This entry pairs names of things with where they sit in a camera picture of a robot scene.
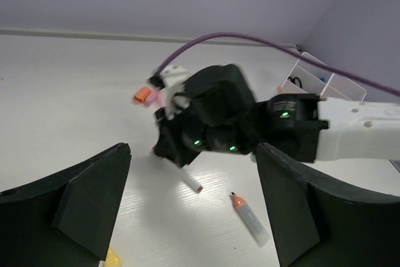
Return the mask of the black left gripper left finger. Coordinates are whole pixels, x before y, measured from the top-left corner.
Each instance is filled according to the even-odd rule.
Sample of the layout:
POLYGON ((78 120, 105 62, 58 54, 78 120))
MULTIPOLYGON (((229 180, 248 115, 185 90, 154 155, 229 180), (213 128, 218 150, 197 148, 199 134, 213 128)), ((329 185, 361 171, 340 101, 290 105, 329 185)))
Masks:
POLYGON ((118 143, 1 192, 1 261, 104 261, 130 164, 129 145, 118 143))

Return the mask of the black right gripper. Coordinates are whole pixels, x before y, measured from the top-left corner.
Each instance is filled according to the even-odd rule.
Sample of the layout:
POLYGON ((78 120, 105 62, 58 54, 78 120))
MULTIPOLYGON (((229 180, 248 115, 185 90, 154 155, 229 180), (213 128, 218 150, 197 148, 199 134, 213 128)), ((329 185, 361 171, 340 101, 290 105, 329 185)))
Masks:
POLYGON ((155 113, 159 136, 153 153, 180 168, 205 151, 255 154, 267 143, 297 161, 316 160, 319 135, 329 123, 319 117, 315 94, 279 94, 256 101, 234 64, 206 67, 184 82, 189 106, 168 119, 155 113))

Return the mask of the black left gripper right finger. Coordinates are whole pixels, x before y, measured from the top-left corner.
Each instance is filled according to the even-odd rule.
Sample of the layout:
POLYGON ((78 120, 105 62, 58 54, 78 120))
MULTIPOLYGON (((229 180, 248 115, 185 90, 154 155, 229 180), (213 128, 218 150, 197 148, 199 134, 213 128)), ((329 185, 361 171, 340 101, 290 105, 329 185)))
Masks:
POLYGON ((275 147, 256 162, 281 266, 398 266, 399 197, 340 181, 275 147))

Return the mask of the white brown-capped marker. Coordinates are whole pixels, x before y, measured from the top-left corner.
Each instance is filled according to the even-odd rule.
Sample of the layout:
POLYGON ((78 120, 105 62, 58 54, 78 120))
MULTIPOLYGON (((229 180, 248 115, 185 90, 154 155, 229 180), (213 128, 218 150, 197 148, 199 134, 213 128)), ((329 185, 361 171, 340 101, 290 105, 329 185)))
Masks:
POLYGON ((175 172, 175 174, 181 179, 181 181, 195 193, 200 193, 203 190, 202 184, 194 179, 186 170, 175 165, 168 159, 163 159, 163 162, 165 167, 175 172))

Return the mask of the pink highlighter cap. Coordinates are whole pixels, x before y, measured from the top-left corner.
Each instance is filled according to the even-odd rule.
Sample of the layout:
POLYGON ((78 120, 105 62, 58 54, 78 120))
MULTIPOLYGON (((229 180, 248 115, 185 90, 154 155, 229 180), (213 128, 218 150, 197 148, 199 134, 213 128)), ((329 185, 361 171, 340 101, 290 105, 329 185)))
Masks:
POLYGON ((152 89, 147 98, 144 101, 145 107, 150 107, 152 104, 159 104, 159 90, 152 89))

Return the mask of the black handled scissors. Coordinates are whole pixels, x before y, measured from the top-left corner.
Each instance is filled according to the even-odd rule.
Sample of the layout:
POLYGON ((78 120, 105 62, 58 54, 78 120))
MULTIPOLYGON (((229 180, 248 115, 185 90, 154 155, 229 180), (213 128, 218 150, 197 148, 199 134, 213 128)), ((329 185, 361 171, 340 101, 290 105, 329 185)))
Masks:
POLYGON ((303 88, 303 84, 302 84, 302 81, 301 81, 301 79, 299 78, 299 77, 288 77, 288 79, 287 79, 288 81, 290 81, 291 83, 293 83, 295 86, 297 86, 297 87, 299 87, 300 89, 302 89, 303 88))

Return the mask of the pink highlighter pen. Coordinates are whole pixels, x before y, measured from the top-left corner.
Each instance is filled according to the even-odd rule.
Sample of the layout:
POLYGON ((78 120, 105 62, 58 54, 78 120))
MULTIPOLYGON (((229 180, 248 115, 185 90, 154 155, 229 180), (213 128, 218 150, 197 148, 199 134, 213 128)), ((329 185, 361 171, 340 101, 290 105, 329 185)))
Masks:
POLYGON ((168 112, 169 101, 162 90, 156 91, 156 104, 159 106, 159 108, 163 108, 165 112, 168 112))

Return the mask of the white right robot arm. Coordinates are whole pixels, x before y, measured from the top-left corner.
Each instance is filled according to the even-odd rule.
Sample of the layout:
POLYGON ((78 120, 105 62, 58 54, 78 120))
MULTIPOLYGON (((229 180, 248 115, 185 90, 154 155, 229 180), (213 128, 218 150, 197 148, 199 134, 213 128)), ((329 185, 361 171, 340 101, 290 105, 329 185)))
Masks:
POLYGON ((154 154, 178 166, 202 152, 255 154, 267 143, 302 163, 399 159, 399 106, 316 94, 278 94, 258 102, 234 64, 190 74, 156 71, 149 83, 166 94, 155 112, 154 154))

